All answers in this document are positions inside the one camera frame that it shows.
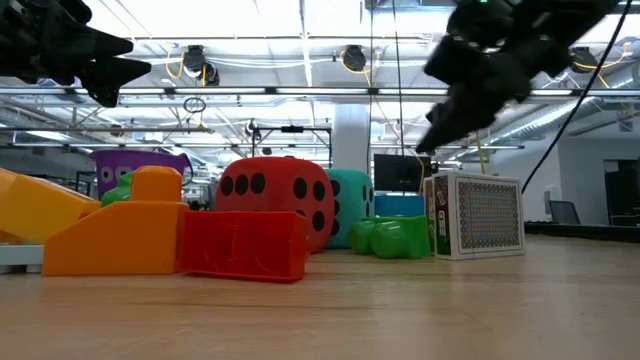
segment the red plastic block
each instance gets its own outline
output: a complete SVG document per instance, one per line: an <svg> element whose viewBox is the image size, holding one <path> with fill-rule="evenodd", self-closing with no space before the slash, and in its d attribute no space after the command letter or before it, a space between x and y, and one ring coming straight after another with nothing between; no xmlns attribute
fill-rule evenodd
<svg viewBox="0 0 640 360"><path fill-rule="evenodd" d="M259 157L233 162L222 174L217 211L292 211L306 217L309 249L320 251L333 226L333 192L327 173L300 159Z"/></svg>
<svg viewBox="0 0 640 360"><path fill-rule="evenodd" d="M283 212L186 214L179 269L216 277L293 282L309 256L304 218Z"/></svg>

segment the pillar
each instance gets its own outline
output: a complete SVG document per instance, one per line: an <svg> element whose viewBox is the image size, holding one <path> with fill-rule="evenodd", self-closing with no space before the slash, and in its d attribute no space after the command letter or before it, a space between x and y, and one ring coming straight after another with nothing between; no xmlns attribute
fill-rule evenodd
<svg viewBox="0 0 640 360"><path fill-rule="evenodd" d="M333 167L369 173L369 105L337 104L333 118Z"/></svg>

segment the green plush toy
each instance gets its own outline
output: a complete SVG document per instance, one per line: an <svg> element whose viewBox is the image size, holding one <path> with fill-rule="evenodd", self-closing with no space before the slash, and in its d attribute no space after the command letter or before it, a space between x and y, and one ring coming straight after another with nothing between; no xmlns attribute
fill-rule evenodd
<svg viewBox="0 0 640 360"><path fill-rule="evenodd" d="M131 199L132 172L128 172L118 178L118 185L102 195L101 206L105 207L116 201L129 201Z"/></svg>
<svg viewBox="0 0 640 360"><path fill-rule="evenodd" d="M384 259L431 255L426 216L365 218L351 227L349 244L356 254Z"/></svg>

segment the purple toy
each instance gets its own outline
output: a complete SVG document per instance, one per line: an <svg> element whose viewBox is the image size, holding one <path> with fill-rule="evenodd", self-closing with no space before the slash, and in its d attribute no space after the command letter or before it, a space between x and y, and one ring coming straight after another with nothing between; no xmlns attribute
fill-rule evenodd
<svg viewBox="0 0 640 360"><path fill-rule="evenodd" d="M102 194L116 187L120 176L135 171L141 166L167 166L183 174L184 168L189 165L186 155L175 156L140 150L96 151L91 153L91 158L96 162L98 199L102 198Z"/></svg>

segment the wooden table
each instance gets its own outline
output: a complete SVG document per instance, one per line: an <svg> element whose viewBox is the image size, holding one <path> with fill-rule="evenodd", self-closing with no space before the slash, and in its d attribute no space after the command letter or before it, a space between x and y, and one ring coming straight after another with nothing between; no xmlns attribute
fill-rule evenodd
<svg viewBox="0 0 640 360"><path fill-rule="evenodd" d="M640 246L524 257L327 252L293 285L0 275L0 359L640 359Z"/></svg>

